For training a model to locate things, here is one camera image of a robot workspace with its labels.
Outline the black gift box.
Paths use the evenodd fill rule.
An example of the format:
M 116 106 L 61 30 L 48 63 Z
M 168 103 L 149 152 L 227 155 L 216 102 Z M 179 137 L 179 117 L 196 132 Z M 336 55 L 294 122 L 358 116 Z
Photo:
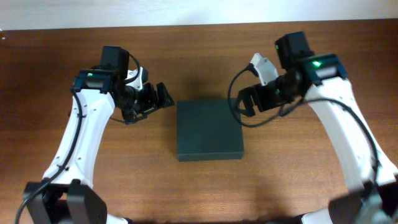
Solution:
M 180 162 L 242 159 L 242 126 L 226 99 L 177 102 L 177 158 Z

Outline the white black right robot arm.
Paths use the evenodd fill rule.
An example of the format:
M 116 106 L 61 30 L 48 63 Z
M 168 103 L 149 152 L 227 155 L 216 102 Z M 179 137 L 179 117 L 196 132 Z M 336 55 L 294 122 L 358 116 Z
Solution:
M 285 73 L 279 75 L 269 59 L 254 54 L 246 71 L 259 83 L 229 101 L 231 114 L 239 121 L 277 109 L 283 117 L 310 106 L 330 138 L 348 189 L 323 209 L 277 223 L 396 223 L 397 167 L 372 134 L 338 56 L 315 54 L 302 31 L 279 38 L 275 49 Z

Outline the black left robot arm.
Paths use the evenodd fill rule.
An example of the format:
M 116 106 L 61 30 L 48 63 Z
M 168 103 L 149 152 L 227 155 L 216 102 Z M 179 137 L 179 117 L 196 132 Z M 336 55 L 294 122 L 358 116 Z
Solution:
M 70 91 L 72 108 L 57 153 L 40 182 L 28 182 L 14 221 L 27 209 L 34 223 L 132 223 L 108 212 L 93 190 L 96 156 L 115 109 L 120 123 L 132 125 L 174 105 L 164 83 L 149 83 L 149 72 L 117 46 L 102 48 L 100 63 L 80 70 Z

